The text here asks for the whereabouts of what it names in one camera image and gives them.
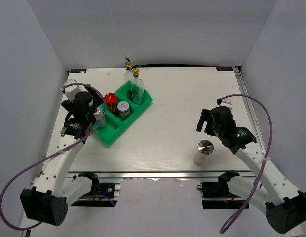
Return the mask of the glass bottle with dark sauce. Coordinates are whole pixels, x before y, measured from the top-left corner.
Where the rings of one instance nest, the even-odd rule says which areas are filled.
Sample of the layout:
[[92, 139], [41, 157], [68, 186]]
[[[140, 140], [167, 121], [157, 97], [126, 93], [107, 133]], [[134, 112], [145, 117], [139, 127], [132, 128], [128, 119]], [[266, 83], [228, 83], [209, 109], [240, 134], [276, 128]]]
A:
[[126, 62], [125, 62], [125, 68], [126, 68], [126, 72], [124, 73], [124, 84], [125, 84], [125, 91], [126, 91], [126, 95], [127, 98], [130, 101], [133, 101], [133, 97], [132, 97], [132, 91], [131, 91], [131, 83], [133, 80], [133, 74], [132, 74], [132, 63], [130, 61], [129, 58], [125, 58]]

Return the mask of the white shaker blue label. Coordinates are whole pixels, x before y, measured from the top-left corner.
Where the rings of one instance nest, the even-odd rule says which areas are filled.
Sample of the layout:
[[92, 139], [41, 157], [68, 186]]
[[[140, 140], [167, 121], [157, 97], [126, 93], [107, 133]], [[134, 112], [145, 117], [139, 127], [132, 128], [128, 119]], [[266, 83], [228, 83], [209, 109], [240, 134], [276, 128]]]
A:
[[[103, 117], [104, 113], [101, 109], [101, 107], [97, 107], [94, 111], [94, 116], [95, 116], [95, 119], [96, 119], [96, 123], [99, 123], [99, 121], [101, 120], [101, 118]], [[103, 129], [107, 126], [107, 121], [106, 121], [106, 118], [104, 117], [102, 119], [102, 122], [100, 123], [99, 125], [99, 129]]]

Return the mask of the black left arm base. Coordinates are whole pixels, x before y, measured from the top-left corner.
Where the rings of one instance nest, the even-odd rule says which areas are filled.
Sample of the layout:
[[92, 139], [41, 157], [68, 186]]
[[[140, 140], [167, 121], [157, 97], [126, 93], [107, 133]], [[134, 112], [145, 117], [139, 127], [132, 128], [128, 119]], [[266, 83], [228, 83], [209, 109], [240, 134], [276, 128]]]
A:
[[119, 197], [119, 184], [113, 182], [103, 182], [96, 178], [94, 173], [85, 172], [73, 176], [73, 181], [78, 177], [87, 177], [92, 180], [92, 191], [84, 194], [83, 197], [95, 196], [87, 199], [80, 199], [72, 204], [74, 207], [114, 207]]

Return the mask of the white shaker silver lid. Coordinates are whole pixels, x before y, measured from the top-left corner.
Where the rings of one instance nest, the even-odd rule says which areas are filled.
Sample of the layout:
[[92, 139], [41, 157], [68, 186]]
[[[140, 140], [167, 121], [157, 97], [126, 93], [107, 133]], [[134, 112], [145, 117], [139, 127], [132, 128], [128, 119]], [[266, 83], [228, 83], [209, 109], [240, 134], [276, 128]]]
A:
[[214, 145], [209, 140], [201, 140], [197, 145], [197, 152], [193, 157], [193, 162], [196, 165], [202, 165], [206, 160], [207, 156], [212, 154], [214, 151]]

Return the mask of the white lid spice jar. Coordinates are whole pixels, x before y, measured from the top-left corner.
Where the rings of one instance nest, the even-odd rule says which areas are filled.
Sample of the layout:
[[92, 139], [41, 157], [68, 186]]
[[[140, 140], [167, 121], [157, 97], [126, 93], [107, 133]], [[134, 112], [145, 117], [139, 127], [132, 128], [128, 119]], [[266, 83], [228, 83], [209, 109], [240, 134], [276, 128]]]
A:
[[120, 101], [117, 105], [120, 117], [127, 119], [130, 115], [130, 105], [127, 101]]

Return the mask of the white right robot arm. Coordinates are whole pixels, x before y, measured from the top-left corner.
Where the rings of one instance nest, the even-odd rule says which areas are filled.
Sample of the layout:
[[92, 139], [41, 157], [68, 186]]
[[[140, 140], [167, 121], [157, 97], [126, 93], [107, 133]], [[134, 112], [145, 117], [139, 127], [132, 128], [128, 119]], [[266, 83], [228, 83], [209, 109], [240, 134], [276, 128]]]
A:
[[256, 137], [246, 127], [238, 127], [229, 107], [203, 109], [196, 131], [217, 137], [256, 176], [258, 189], [239, 173], [231, 170], [219, 177], [218, 192], [229, 197], [251, 197], [249, 203], [259, 209], [275, 231], [285, 234], [306, 221], [306, 191], [293, 185], [265, 158]]

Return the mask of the red cap sauce bottle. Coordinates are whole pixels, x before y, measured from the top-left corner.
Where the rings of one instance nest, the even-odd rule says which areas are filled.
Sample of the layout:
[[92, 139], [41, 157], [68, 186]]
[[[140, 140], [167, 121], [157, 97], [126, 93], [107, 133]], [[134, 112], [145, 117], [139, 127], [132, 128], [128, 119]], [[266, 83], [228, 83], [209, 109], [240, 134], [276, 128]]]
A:
[[111, 112], [111, 113], [116, 113], [118, 111], [118, 108], [117, 108], [117, 96], [115, 93], [108, 93], [105, 95], [104, 97], [105, 99], [105, 103], [108, 107], [108, 110]]

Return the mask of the clear glass bottle gold spout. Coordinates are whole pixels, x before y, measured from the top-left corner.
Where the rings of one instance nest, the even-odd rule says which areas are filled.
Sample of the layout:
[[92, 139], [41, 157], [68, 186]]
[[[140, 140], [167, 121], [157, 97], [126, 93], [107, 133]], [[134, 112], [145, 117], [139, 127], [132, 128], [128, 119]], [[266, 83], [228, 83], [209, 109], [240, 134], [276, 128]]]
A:
[[140, 70], [139, 66], [135, 65], [132, 70], [133, 80], [131, 82], [131, 93], [133, 102], [140, 106], [143, 103], [144, 95], [144, 82], [140, 79]]

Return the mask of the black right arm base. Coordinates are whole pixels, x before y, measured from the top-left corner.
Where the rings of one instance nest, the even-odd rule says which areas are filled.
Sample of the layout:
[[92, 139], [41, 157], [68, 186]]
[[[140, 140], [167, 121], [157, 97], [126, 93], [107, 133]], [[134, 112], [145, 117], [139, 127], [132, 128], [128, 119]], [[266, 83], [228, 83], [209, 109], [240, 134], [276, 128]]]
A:
[[196, 186], [201, 191], [202, 208], [204, 210], [239, 209], [244, 203], [241, 197], [230, 192], [228, 181], [240, 176], [234, 170], [229, 170], [218, 177], [216, 182], [201, 182]]

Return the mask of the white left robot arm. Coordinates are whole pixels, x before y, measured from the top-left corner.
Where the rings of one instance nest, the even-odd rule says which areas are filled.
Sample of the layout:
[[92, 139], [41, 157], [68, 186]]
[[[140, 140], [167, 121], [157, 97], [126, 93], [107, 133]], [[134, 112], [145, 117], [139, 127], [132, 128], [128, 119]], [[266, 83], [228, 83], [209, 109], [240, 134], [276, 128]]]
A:
[[67, 92], [66, 96], [61, 105], [68, 114], [60, 132], [56, 157], [48, 161], [33, 186], [20, 195], [27, 218], [54, 226], [62, 224], [69, 206], [83, 196], [94, 197], [99, 192], [98, 177], [91, 172], [81, 173], [66, 187], [63, 185], [74, 159], [94, 132], [94, 112], [102, 102], [101, 96], [88, 84], [85, 91]]

